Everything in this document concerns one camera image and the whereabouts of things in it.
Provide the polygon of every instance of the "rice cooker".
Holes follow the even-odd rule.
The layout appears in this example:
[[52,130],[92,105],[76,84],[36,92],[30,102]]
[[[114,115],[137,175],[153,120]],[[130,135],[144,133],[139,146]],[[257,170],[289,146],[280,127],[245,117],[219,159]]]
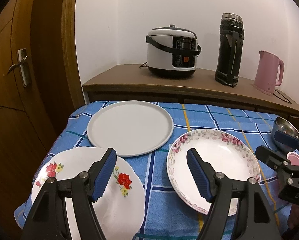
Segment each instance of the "rice cooker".
[[167,78],[186,78],[196,69],[196,57],[201,52],[196,34],[192,31],[169,27],[152,29],[146,36],[147,67]]

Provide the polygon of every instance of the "thermos lid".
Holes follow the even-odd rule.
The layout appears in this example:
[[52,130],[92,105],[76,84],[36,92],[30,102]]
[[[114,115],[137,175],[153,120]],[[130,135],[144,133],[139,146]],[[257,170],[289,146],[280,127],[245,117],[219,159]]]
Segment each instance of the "thermos lid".
[[242,18],[239,15],[234,14],[234,13],[223,13],[222,20],[225,20],[225,19],[233,19],[233,20],[243,23]]
[[154,28],[149,31],[149,36],[154,35],[166,35],[166,36],[178,36],[196,39],[196,34],[190,30],[176,28],[175,25],[170,25],[169,27]]

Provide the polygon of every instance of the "wooden door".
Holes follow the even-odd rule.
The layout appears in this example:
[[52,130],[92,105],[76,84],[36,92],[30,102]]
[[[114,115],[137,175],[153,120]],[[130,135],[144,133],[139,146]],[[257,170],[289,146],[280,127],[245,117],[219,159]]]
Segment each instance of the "wooden door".
[[[0,227],[11,239],[21,235],[13,212],[27,200],[33,175],[56,140],[33,72],[32,3],[10,0],[0,14]],[[17,50],[23,48],[32,79],[27,87],[19,68],[6,75],[18,63]]]

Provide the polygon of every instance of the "rice cooker handle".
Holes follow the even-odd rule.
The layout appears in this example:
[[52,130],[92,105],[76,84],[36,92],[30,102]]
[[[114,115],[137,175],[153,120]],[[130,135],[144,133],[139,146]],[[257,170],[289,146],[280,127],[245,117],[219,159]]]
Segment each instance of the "rice cooker handle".
[[201,53],[201,50],[202,50],[198,44],[197,44],[197,50],[170,48],[170,47],[167,47],[167,46],[164,46],[164,45],[158,43],[157,41],[153,40],[152,37],[150,37],[148,35],[146,36],[146,43],[149,43],[162,51],[165,51],[165,52],[168,52],[171,54],[182,55],[182,56],[197,56]]

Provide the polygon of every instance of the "black thermos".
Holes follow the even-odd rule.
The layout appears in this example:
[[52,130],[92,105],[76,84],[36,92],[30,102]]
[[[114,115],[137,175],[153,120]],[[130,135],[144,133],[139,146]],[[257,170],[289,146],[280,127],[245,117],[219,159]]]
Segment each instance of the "black thermos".
[[220,51],[215,80],[231,87],[239,80],[244,30],[242,18],[233,13],[224,13],[220,25]]

